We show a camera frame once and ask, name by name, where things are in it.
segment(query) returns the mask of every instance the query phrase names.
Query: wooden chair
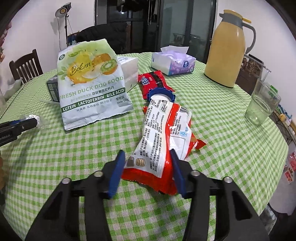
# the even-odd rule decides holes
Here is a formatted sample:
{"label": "wooden chair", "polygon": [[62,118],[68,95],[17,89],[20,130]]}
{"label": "wooden chair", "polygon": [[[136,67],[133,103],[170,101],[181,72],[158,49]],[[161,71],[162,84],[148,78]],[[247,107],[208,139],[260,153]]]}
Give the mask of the wooden chair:
{"label": "wooden chair", "polygon": [[32,53],[20,57],[15,62],[11,61],[9,67],[15,80],[19,80],[22,77],[22,84],[43,74],[36,49]]}

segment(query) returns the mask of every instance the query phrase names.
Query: plastic cup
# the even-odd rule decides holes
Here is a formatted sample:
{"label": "plastic cup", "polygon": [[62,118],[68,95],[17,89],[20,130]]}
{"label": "plastic cup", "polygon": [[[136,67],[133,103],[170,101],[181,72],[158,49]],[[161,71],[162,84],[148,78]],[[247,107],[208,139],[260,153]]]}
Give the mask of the plastic cup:
{"label": "plastic cup", "polygon": [[280,96],[271,85],[258,79],[245,117],[253,125],[261,126],[266,118],[275,110],[280,101]]}

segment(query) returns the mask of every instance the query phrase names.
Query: dark gray box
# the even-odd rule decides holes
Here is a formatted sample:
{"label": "dark gray box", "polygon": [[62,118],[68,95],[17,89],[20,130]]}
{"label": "dark gray box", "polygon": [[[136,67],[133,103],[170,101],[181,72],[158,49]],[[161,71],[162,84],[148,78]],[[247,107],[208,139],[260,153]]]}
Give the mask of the dark gray box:
{"label": "dark gray box", "polygon": [[46,86],[52,101],[59,102],[59,89],[57,85],[57,75],[46,81]]}

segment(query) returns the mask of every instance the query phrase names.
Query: black jacket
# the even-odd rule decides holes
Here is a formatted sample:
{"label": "black jacket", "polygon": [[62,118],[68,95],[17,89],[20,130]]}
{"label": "black jacket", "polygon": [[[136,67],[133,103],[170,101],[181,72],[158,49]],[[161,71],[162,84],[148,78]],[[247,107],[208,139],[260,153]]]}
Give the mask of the black jacket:
{"label": "black jacket", "polygon": [[107,23],[88,27],[77,34],[76,41],[106,39],[116,54],[121,54],[126,45],[126,22]]}

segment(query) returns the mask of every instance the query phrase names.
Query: gray handle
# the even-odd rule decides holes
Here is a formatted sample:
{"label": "gray handle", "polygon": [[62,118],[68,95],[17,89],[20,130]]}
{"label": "gray handle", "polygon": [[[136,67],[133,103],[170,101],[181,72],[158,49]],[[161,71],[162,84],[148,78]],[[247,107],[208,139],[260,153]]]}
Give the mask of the gray handle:
{"label": "gray handle", "polygon": [[246,50],[246,54],[247,54],[252,50],[252,48],[255,45],[255,42],[256,42],[256,30],[251,25],[248,25],[246,23],[242,23],[242,26],[251,29],[253,31],[253,33],[254,33],[253,42],[252,42],[251,46],[248,47],[247,50]]}

